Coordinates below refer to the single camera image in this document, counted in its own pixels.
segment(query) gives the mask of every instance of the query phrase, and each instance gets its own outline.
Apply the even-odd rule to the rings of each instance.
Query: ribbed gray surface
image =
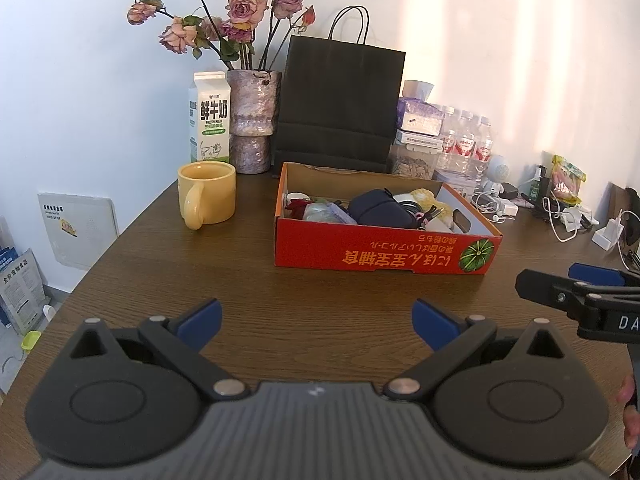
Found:
[[[45,462],[30,480],[604,480],[589,463],[517,471],[451,447],[420,407],[379,397],[367,383],[263,383],[212,406],[180,446],[117,470]]]

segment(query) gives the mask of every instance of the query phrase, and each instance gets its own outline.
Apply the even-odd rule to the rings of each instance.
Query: milk carton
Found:
[[[189,88],[191,161],[229,162],[231,88],[224,72],[196,72]]]

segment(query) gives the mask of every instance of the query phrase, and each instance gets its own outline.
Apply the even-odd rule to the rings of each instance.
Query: yellow bowl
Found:
[[[24,336],[24,339],[22,340],[22,344],[20,346],[23,350],[30,352],[31,350],[33,350],[33,347],[36,346],[36,343],[38,342],[38,339],[40,339],[41,335],[42,332],[38,332],[37,330],[31,330],[31,332],[27,332],[27,335]]]

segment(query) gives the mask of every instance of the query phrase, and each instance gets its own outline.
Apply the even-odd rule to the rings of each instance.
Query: finger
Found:
[[[631,436],[640,434],[640,413],[633,406],[627,406],[622,413],[622,423]]]
[[[638,436],[637,435],[629,435],[628,432],[625,430],[625,446],[627,449],[633,449],[636,447],[636,444],[638,443]]]
[[[622,386],[620,386],[620,391],[616,395],[616,402],[619,404],[626,404],[631,400],[631,397],[634,396],[634,391],[636,390],[636,382],[634,381],[633,375],[628,375],[622,380]]]

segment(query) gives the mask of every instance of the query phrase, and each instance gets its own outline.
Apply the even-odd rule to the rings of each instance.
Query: floor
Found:
[[[62,306],[62,303],[53,299],[49,304],[56,311]],[[42,332],[48,324],[47,319],[43,316],[34,330]],[[27,353],[20,348],[21,343],[21,335],[13,328],[7,328],[0,324],[0,390],[4,394],[9,391],[22,363],[27,358]]]

